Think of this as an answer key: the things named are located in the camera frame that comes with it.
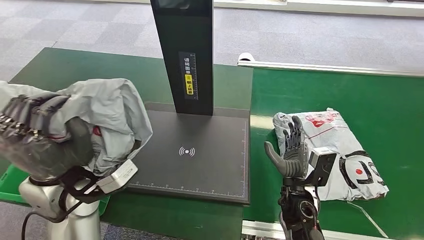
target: gray carpet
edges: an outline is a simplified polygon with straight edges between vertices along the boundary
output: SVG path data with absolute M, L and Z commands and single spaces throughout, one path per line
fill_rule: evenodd
M 0 80 L 12 79 L 44 47 L 161 58 L 149 5 L 88 1 L 0 0 Z M 257 60 L 422 71 L 424 20 L 400 17 L 214 10 L 214 62 Z M 20 239 L 28 208 L 0 202 L 0 240 Z M 28 238 L 45 239 L 31 217 Z M 102 224 L 105 240 L 166 237 Z

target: robotic arm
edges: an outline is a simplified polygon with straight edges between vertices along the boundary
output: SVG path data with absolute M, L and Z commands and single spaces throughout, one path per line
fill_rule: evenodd
M 49 132 L 52 116 L 69 95 L 42 93 L 12 98 L 0 112 L 0 154 L 30 176 L 19 186 L 21 196 L 47 220 L 49 240 L 100 240 L 99 200 L 125 188 L 137 167 L 130 159 L 108 176 L 96 176 L 92 133 L 73 117 L 64 125 L 65 140 Z
M 336 153 L 326 147 L 314 148 L 308 161 L 308 145 L 301 120 L 292 117 L 290 133 L 285 135 L 285 151 L 279 156 L 266 141 L 265 152 L 283 176 L 279 222 L 287 240 L 324 240 L 318 221 L 320 199 L 318 187 L 325 186 L 330 176 Z M 307 176 L 308 165 L 314 170 Z

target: green table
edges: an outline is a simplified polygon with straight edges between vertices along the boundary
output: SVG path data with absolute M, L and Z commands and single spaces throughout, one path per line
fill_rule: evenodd
M 246 65 L 273 68 L 259 63 Z M 273 222 L 280 211 L 275 205 L 280 196 L 280 176 L 263 151 L 263 142 L 275 138 L 271 117 L 277 112 L 325 111 L 330 107 L 341 113 L 390 190 L 386 198 L 354 203 L 363 207 L 391 239 L 424 237 L 420 184 L 424 169 L 420 149 L 424 145 L 424 77 L 378 74 L 385 73 L 254 69 L 251 207 L 244 210 L 245 219 Z M 338 200 L 321 203 L 323 229 L 381 237 L 357 208 Z
M 155 58 L 45 48 L 11 82 L 54 91 L 92 78 L 127 78 L 145 102 L 172 103 L 165 65 Z M 332 107 L 341 112 L 390 189 L 384 199 L 355 203 L 390 238 L 424 236 L 418 188 L 424 127 L 416 120 L 424 117 L 423 79 L 216 65 L 214 80 L 215 106 L 251 105 L 251 205 L 243 209 L 124 191 L 111 197 L 103 221 L 184 239 L 240 239 L 242 219 L 272 223 L 280 211 L 281 177 L 263 150 L 264 140 L 273 138 L 271 117 Z M 323 202 L 319 219 L 326 230 L 380 237 L 359 210 L 343 201 Z

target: white plastic package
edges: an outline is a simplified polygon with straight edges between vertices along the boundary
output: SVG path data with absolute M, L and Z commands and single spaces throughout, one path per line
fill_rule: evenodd
M 313 148 L 318 147 L 327 147 L 337 153 L 327 185 L 318 188 L 321 200 L 369 200 L 386 195 L 389 188 L 372 159 L 364 151 L 341 114 L 331 108 L 321 112 L 275 114 L 272 121 L 282 153 L 285 137 L 283 130 L 290 132 L 288 123 L 293 115 L 302 121 L 309 155 Z M 311 171 L 312 166 L 309 165 L 308 172 Z
M 45 92 L 33 86 L 0 81 L 0 109 L 18 95 Z M 49 137 L 56 142 L 66 141 L 69 134 L 65 123 L 74 117 L 84 120 L 91 132 L 94 150 L 87 167 L 97 176 L 107 176 L 124 160 L 135 157 L 153 134 L 143 101 L 127 79 L 78 81 L 57 93 L 70 98 L 53 115 Z

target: black platform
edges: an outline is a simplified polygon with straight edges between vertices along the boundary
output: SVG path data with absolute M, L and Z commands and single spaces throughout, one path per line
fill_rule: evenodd
M 129 190 L 249 204 L 249 110 L 213 116 L 146 103 L 153 136 L 134 159 Z

